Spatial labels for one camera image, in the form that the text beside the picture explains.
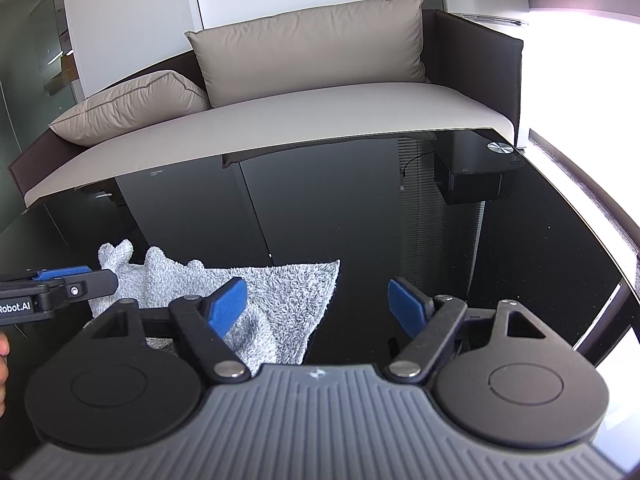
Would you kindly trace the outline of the person's left hand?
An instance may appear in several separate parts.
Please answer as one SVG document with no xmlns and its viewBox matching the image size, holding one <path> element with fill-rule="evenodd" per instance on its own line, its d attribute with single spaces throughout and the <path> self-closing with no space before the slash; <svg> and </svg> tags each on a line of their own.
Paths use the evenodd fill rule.
<svg viewBox="0 0 640 480">
<path fill-rule="evenodd" d="M 9 339 L 5 333 L 0 333 L 0 416 L 6 410 L 6 382 L 9 378 L 9 365 L 6 360 L 11 352 Z"/>
</svg>

